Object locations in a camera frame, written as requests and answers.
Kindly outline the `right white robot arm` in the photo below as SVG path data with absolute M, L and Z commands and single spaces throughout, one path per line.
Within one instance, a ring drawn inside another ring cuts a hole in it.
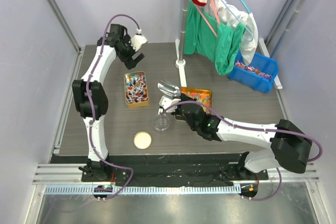
M 291 121 L 281 119 L 277 124 L 251 124 L 221 117 L 214 110 L 205 112 L 190 98 L 178 98 L 166 111 L 181 116 L 190 129 L 208 141 L 240 142 L 261 147 L 259 151 L 246 151 L 237 166 L 242 179 L 255 173 L 282 167 L 303 174 L 309 161 L 312 140 Z

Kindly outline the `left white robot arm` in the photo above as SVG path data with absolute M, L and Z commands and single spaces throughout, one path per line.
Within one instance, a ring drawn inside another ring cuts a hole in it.
M 134 36 L 130 36 L 123 25 L 111 24 L 109 31 L 98 39 L 96 54 L 88 70 L 72 82 L 75 107 L 85 124 L 89 146 L 87 163 L 81 170 L 102 182 L 112 174 L 104 135 L 109 101 L 103 83 L 115 59 L 120 59 L 129 70 L 135 68 L 144 58 L 144 54 L 138 51 L 147 41 L 140 27 Z

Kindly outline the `clear glass jar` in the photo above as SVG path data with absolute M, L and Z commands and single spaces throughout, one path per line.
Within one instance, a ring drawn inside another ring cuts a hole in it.
M 158 114 L 154 117 L 153 128 L 159 132 L 164 133 L 170 127 L 170 118 L 165 113 Z

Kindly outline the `silver metal scoop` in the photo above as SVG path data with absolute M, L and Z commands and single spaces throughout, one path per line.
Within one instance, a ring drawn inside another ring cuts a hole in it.
M 157 87 L 168 97 L 179 97 L 181 95 L 181 89 L 168 81 L 159 80 Z

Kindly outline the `gold tin of gummy candies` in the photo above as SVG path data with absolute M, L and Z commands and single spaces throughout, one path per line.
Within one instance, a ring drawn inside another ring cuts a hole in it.
M 175 96 L 174 98 L 179 98 L 181 101 L 186 101 L 189 97 L 197 102 L 203 103 L 208 107 L 212 107 L 212 91 L 199 88 L 187 88 L 181 87 L 181 95 L 179 97 Z

